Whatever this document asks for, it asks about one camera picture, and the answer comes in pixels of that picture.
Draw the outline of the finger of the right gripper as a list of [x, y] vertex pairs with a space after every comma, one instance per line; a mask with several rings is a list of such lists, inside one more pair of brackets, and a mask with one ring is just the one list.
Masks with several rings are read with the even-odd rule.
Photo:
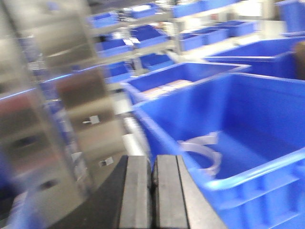
[[158, 155], [152, 174], [156, 229], [225, 229], [181, 156]]

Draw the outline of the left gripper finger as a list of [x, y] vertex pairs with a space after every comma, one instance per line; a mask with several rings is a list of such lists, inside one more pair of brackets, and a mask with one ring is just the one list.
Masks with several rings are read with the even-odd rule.
[[150, 229], [151, 166], [146, 156], [122, 156], [108, 178], [52, 229]]

